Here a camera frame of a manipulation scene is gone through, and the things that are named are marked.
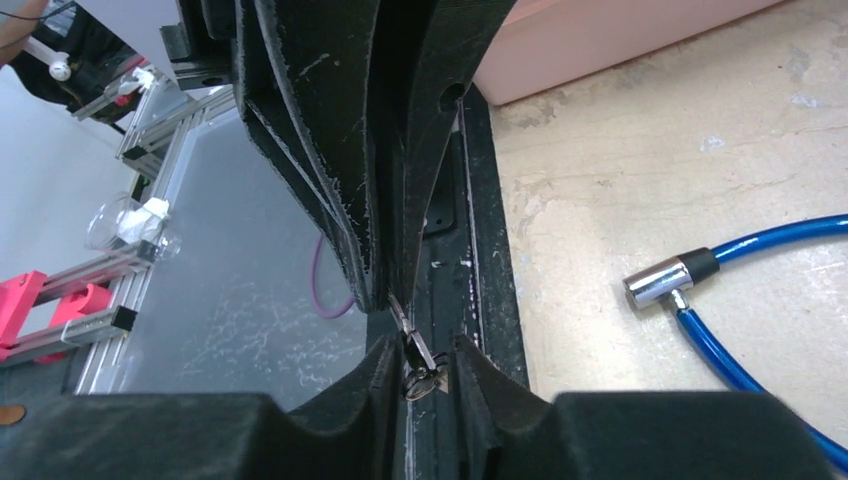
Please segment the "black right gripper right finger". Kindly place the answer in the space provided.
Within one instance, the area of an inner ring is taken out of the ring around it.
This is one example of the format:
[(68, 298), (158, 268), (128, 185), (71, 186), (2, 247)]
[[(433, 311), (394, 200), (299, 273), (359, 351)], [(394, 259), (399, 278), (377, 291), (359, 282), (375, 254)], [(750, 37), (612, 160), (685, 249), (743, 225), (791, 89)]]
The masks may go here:
[(451, 353), (466, 479), (830, 479), (801, 420), (767, 394), (566, 392), (545, 401), (467, 337)]

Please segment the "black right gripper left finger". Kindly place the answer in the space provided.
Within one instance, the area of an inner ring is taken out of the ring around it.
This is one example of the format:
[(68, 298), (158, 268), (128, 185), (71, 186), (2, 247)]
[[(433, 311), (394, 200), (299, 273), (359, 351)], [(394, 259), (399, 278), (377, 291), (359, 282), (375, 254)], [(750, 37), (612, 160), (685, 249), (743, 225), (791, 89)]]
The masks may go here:
[(268, 395), (70, 396), (35, 415), (1, 457), (5, 479), (387, 479), (400, 343), (383, 338), (300, 407)]

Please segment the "small silver keys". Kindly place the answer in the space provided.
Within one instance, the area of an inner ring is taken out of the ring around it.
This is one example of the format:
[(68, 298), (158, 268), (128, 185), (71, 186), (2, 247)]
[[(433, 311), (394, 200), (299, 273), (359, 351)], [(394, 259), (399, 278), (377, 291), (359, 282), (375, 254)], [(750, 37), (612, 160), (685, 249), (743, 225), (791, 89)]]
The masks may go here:
[(403, 340), (404, 355), (409, 367), (402, 383), (407, 401), (418, 401), (433, 391), (449, 393), (449, 359), (446, 353), (433, 353), (420, 332), (406, 316), (396, 296), (388, 293), (389, 308)]

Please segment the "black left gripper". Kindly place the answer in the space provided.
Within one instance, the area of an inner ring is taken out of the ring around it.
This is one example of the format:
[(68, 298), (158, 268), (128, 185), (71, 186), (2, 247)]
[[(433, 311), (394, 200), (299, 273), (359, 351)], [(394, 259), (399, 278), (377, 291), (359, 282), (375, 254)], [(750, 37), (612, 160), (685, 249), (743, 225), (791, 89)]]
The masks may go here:
[(368, 126), (377, 1), (178, 0), (160, 36), (183, 91), (232, 85), (249, 135), (326, 235), (358, 308), (381, 308)]

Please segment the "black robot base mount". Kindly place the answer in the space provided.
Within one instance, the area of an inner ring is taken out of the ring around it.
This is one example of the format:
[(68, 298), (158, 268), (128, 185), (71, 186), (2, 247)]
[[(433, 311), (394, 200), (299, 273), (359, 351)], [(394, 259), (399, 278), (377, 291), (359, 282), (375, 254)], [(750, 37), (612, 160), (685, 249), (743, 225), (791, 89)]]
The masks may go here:
[(435, 352), (463, 335), (504, 374), (528, 386), (529, 374), (494, 148), (490, 106), (471, 88), (459, 106), (433, 196), (412, 309)]

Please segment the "blue cable lock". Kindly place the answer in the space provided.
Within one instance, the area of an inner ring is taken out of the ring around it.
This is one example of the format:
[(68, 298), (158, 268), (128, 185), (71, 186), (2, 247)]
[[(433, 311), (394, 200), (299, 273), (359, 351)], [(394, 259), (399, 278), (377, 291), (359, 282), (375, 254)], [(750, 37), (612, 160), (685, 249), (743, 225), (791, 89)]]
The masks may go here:
[(847, 216), (772, 227), (674, 255), (623, 282), (635, 310), (664, 304), (729, 388), (828, 401), (805, 427), (847, 473)]

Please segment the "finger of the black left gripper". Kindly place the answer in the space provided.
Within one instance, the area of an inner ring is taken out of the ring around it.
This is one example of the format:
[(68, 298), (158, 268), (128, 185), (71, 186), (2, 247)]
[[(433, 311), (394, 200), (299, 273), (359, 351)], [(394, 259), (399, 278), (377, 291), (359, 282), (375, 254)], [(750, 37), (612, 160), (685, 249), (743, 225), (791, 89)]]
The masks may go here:
[(386, 289), (411, 304), (424, 220), (461, 100), (514, 4), (383, 1), (371, 60), (370, 121)]

